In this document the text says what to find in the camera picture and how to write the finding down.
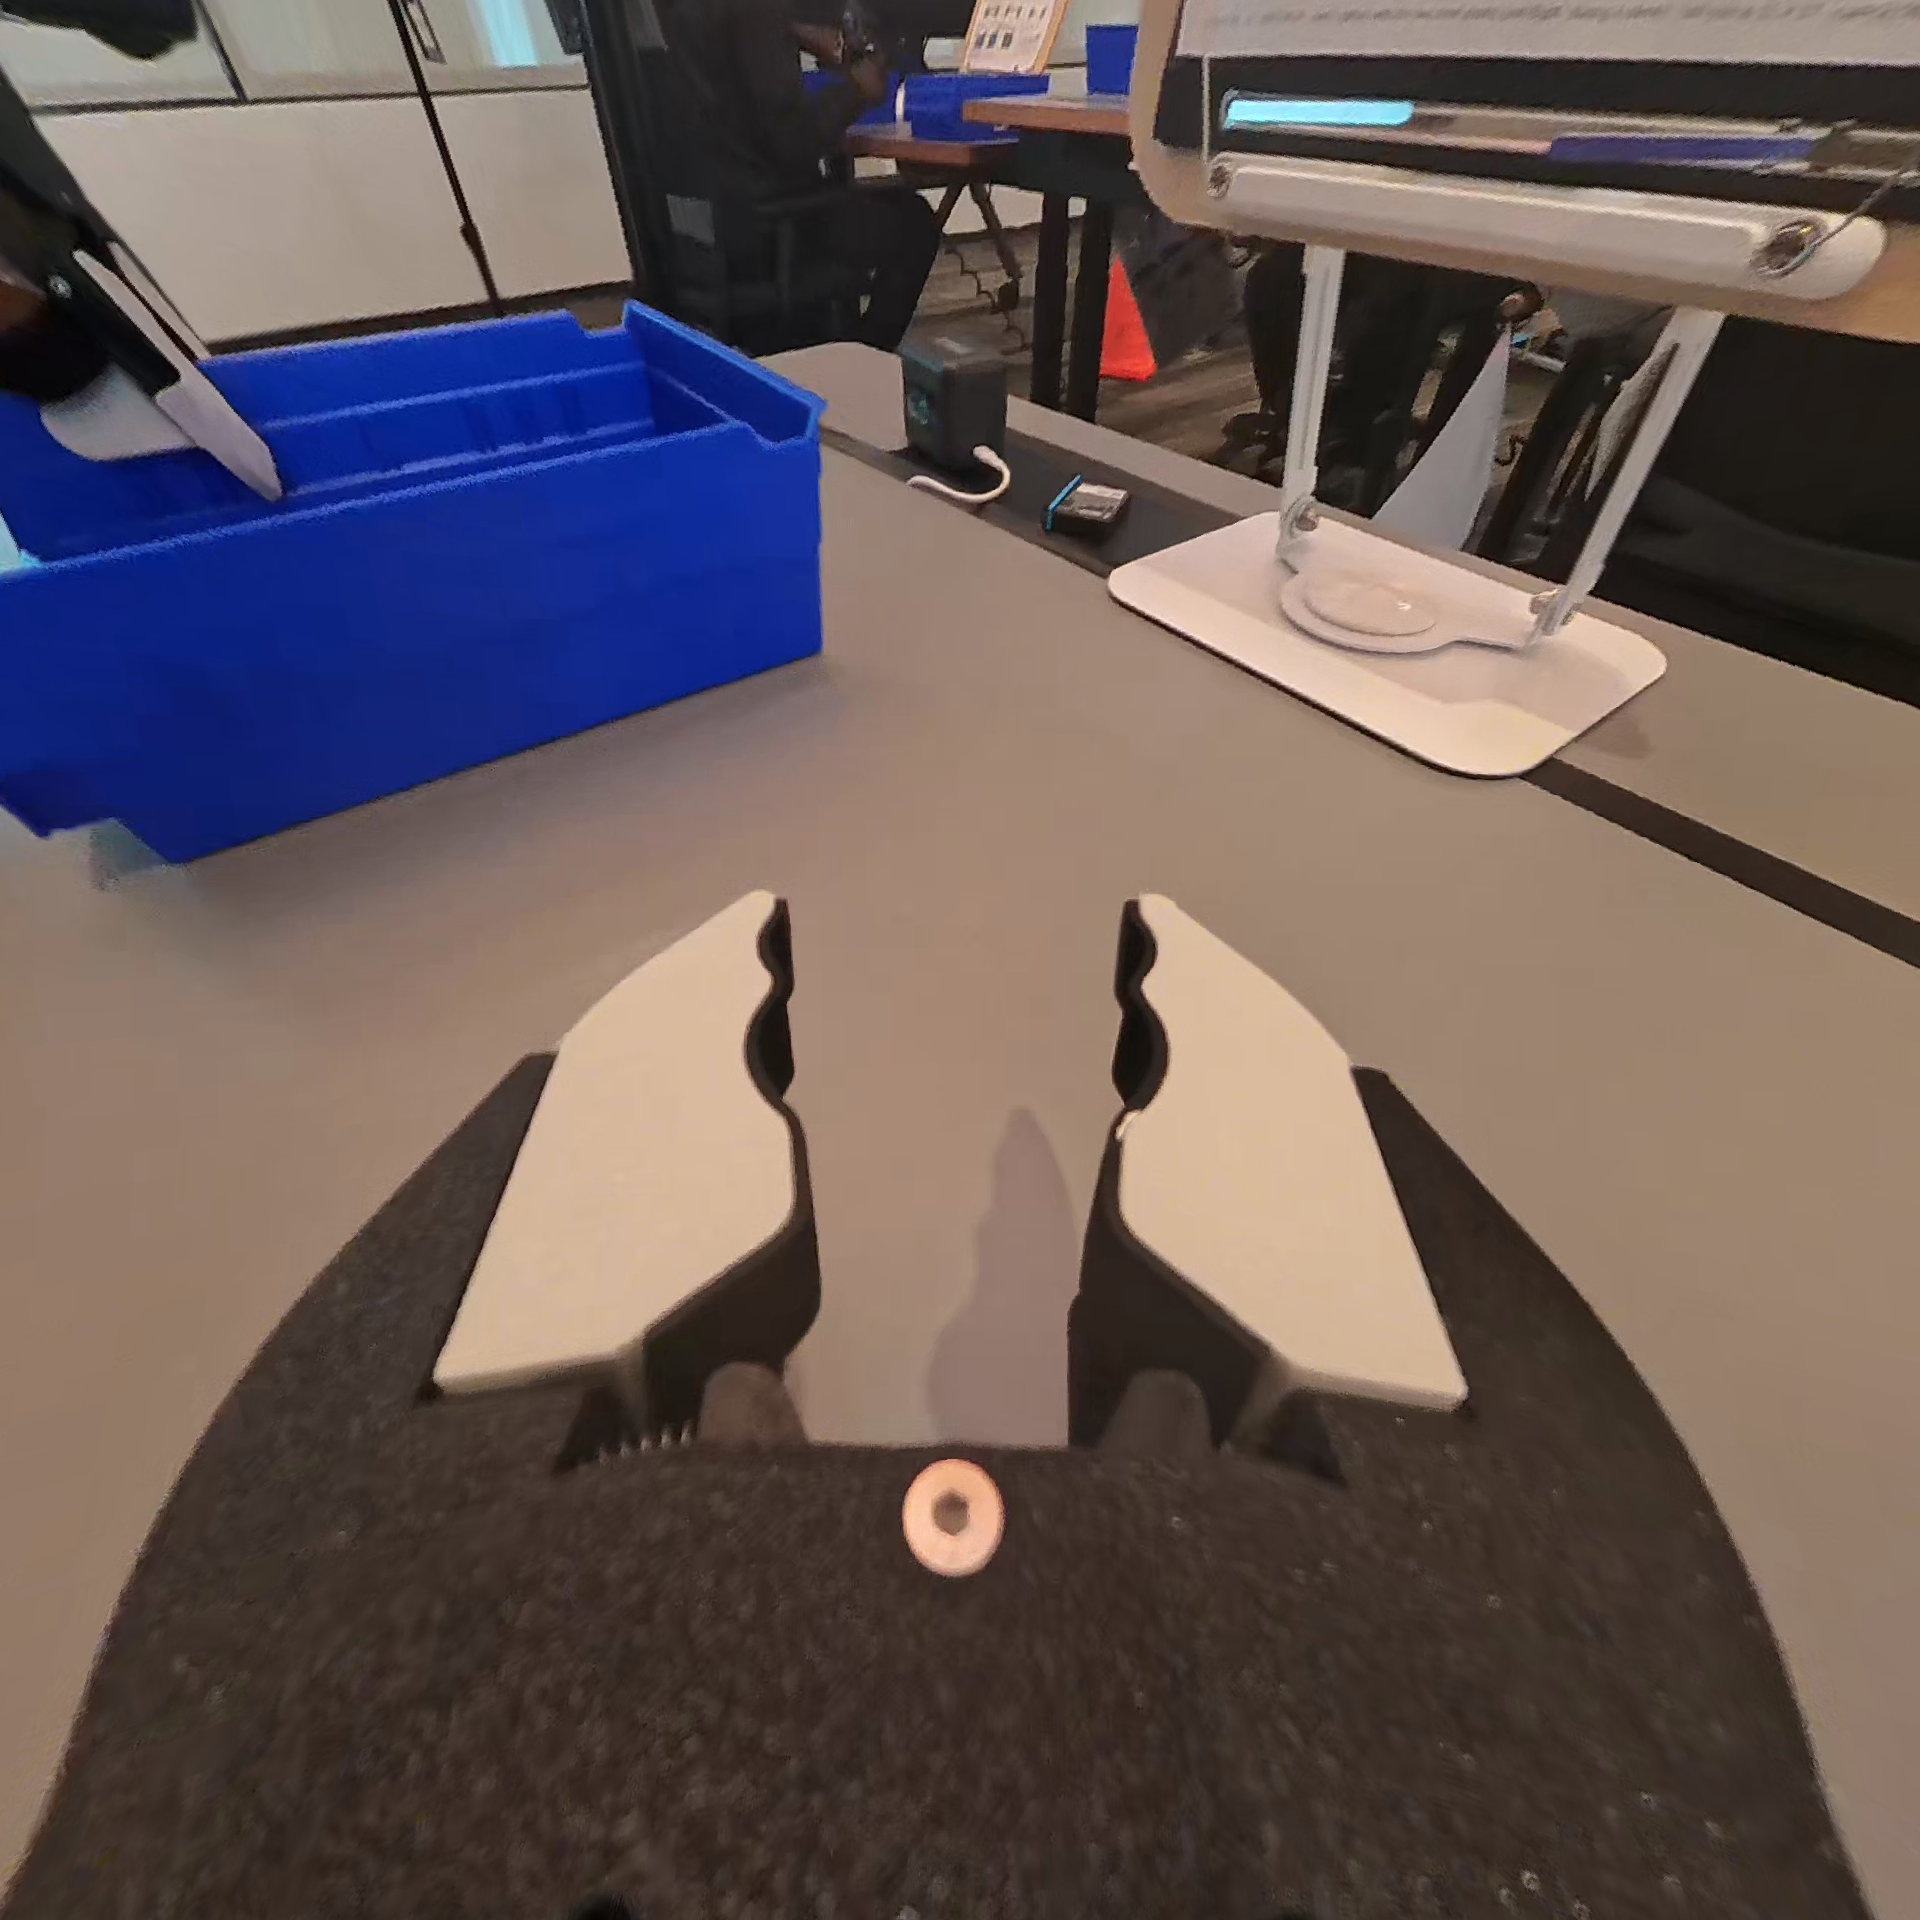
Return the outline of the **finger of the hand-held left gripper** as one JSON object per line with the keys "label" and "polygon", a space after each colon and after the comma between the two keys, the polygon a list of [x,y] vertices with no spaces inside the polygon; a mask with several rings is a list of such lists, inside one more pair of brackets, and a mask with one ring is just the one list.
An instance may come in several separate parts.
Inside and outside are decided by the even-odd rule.
{"label": "finger of the hand-held left gripper", "polygon": [[172,393],[165,386],[151,394],[131,372],[100,372],[69,397],[41,402],[37,415],[59,447],[84,462],[141,460],[196,444],[159,404]]}
{"label": "finger of the hand-held left gripper", "polygon": [[106,349],[112,372],[131,372],[229,474],[264,500],[281,500],[285,483],[260,432],[203,369],[205,349],[158,286],[119,247],[100,257],[75,247],[71,313]]}

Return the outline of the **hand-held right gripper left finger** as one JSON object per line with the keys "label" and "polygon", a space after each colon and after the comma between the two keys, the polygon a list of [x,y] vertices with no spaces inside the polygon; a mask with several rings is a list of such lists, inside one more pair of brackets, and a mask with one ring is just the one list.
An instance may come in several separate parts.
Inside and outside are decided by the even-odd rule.
{"label": "hand-held right gripper left finger", "polygon": [[747,891],[562,1034],[431,1391],[580,1389],[592,1451],[794,1451],[786,1366],[823,1305],[786,1093],[786,901]]}

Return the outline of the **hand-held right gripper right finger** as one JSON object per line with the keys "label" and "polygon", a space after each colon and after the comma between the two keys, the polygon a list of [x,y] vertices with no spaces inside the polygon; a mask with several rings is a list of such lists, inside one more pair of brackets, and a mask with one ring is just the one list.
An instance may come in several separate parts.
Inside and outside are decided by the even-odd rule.
{"label": "hand-held right gripper right finger", "polygon": [[1351,1053],[1158,894],[1119,908],[1114,995],[1067,1443],[1098,1443],[1145,1375],[1188,1382],[1209,1448],[1269,1457],[1309,1459],[1323,1403],[1467,1411]]}

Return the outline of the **black tripod stand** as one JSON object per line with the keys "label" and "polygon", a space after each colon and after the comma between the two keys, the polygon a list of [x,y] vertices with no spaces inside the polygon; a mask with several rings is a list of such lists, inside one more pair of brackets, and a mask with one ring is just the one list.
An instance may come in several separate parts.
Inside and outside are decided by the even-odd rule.
{"label": "black tripod stand", "polygon": [[443,171],[444,188],[454,215],[454,229],[477,277],[486,312],[494,321],[505,321],[507,303],[497,285],[487,247],[483,243],[476,215],[469,208],[464,182],[453,157],[439,109],[439,94],[436,92],[434,80],[428,72],[429,69],[448,69],[443,38],[428,13],[426,2],[385,2],[384,8],[392,20],[400,58],[424,115],[438,166]]}

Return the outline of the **black office chair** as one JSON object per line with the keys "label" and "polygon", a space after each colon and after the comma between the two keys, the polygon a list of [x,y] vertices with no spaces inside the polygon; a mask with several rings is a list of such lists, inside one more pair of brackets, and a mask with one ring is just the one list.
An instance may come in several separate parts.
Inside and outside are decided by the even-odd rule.
{"label": "black office chair", "polygon": [[846,188],[753,203],[666,195],[671,312],[747,357],[849,340],[869,279],[831,243]]}

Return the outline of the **white tablet stand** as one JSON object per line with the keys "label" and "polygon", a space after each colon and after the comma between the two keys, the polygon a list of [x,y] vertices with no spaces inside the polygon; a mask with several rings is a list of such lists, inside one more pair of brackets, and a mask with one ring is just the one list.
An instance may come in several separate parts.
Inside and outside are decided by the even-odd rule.
{"label": "white tablet stand", "polygon": [[[1753,300],[1817,306],[1879,265],[1867,212],[1446,176],[1359,161],[1222,152],[1205,166],[1222,215],[1307,237],[1300,345],[1278,512],[1246,516],[1117,566],[1112,598],[1200,650],[1423,765],[1516,778],[1656,683],[1663,655],[1583,611],[1611,543],[1698,381],[1722,318]],[[1484,255],[1547,275],[1637,279],[1678,303],[1656,381],[1569,577],[1503,586],[1456,551],[1428,551],[1316,499],[1309,440],[1326,409],[1340,242],[1416,257]]]}

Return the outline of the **black charging box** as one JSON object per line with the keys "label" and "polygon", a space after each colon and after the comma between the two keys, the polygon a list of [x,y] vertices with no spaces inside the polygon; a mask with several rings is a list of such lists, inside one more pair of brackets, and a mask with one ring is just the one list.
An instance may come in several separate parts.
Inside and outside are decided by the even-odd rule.
{"label": "black charging box", "polygon": [[998,456],[1005,440],[1007,369],[989,349],[946,334],[900,345],[905,444],[931,467],[979,465],[979,448]]}

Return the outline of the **wooden table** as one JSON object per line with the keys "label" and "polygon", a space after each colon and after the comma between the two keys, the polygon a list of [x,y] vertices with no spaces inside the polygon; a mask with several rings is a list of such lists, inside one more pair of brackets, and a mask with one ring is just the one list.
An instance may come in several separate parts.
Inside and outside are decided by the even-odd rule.
{"label": "wooden table", "polygon": [[992,201],[992,190],[1009,186],[1017,131],[994,122],[960,122],[954,134],[921,136],[905,120],[855,125],[846,136],[853,161],[887,161],[901,182],[940,191],[939,221],[946,229],[960,201],[970,201],[1001,268],[992,306],[1009,313],[1020,303],[1020,257]]}
{"label": "wooden table", "polygon": [[1041,197],[1029,397],[1092,420],[1117,216],[1145,203],[1119,95],[1005,94],[971,99],[1001,182]]}

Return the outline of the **orange traffic cone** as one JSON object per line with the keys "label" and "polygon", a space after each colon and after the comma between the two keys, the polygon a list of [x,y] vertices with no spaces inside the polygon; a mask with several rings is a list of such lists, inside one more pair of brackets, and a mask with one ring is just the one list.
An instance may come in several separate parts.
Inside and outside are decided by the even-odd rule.
{"label": "orange traffic cone", "polygon": [[1142,385],[1156,372],[1142,308],[1117,253],[1108,268],[1097,369],[1100,381],[1126,385]]}

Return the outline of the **printed sign card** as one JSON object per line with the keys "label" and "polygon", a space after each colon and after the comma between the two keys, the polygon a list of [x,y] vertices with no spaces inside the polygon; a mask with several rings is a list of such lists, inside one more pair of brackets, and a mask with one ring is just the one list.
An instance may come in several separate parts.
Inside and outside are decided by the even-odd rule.
{"label": "printed sign card", "polygon": [[1044,74],[1070,2],[971,4],[958,71],[971,77]]}

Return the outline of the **grey patterned box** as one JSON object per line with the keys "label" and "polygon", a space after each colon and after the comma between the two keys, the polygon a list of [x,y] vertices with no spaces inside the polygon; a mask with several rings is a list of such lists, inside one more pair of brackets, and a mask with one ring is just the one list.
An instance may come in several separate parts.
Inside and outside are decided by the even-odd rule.
{"label": "grey patterned box", "polygon": [[1214,229],[1148,223],[1126,246],[1124,273],[1154,368],[1209,349],[1242,321],[1245,253]]}

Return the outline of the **white stand with instruction board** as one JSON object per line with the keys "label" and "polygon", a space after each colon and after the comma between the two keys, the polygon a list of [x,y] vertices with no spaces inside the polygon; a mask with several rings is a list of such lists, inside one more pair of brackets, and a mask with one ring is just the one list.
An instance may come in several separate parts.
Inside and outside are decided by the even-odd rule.
{"label": "white stand with instruction board", "polygon": [[[1128,125],[1134,166],[1147,188],[1152,203],[1168,216],[1190,227],[1216,227],[1242,237],[1265,237],[1307,243],[1300,229],[1285,237],[1254,233],[1238,225],[1234,215],[1222,215],[1209,200],[1205,188],[1205,166],[1211,158],[1192,152],[1165,148],[1152,131],[1154,106],[1162,87],[1162,72],[1174,43],[1174,28],[1179,4],[1145,4],[1140,16],[1140,41],[1131,69],[1128,95]],[[1505,176],[1456,174],[1409,166],[1410,171],[1474,176],[1490,181],[1509,181]],[[1918,240],[1915,240],[1915,176],[1910,182],[1885,182],[1877,188],[1843,188],[1837,197],[1826,197],[1811,188],[1789,188],[1784,193],[1772,193],[1764,188],[1734,188],[1730,193],[1716,190],[1680,190],[1663,188],[1611,188],[1611,186],[1555,186],[1540,178],[1549,188],[1606,188],[1630,193],[1670,193],[1698,200],[1751,201],[1766,206],[1795,206],[1826,209],[1837,215],[1867,212],[1885,227],[1885,253],[1876,270],[1846,297],[1817,306],[1797,306],[1784,300],[1753,300],[1734,306],[1726,318],[1749,318],[1777,324],[1790,324],[1811,331],[1837,332],[1866,340],[1885,340],[1897,345],[1915,345],[1918,338]],[[1370,253],[1361,242],[1340,242],[1346,252]],[[1519,279],[1542,286],[1569,286],[1583,293],[1607,293],[1656,306],[1703,303],[1696,293],[1662,293],[1637,279],[1592,279],[1547,275],[1544,268],[1513,268],[1490,265],[1484,255],[1440,255],[1423,253],[1406,257],[1402,253],[1376,252],[1378,255],[1418,261],[1423,266],[1456,266],[1476,273],[1513,273]]]}

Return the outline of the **silver light bar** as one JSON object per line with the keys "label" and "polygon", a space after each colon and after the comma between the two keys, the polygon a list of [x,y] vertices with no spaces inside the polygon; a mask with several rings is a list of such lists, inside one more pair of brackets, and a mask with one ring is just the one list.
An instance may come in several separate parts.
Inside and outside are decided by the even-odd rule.
{"label": "silver light bar", "polygon": [[1918,163],[1915,131],[1830,118],[1488,109],[1241,87],[1214,109],[1214,126],[1216,142],[1297,134],[1540,161],[1691,163],[1837,176],[1904,174]]}

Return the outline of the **white instruction sheet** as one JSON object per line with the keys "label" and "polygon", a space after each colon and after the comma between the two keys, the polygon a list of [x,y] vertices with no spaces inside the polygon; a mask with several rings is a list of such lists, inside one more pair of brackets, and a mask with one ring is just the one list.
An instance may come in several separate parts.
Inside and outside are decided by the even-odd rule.
{"label": "white instruction sheet", "polygon": [[1913,2],[1188,2],[1188,58],[1915,66]]}

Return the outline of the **black metal post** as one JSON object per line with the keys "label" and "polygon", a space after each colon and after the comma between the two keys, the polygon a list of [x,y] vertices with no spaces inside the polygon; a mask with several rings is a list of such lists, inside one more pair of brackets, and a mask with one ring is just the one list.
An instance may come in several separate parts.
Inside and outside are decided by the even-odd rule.
{"label": "black metal post", "polygon": [[651,4],[581,2],[581,60],[613,201],[639,301],[677,313],[665,190],[657,178],[651,102],[663,39]]}

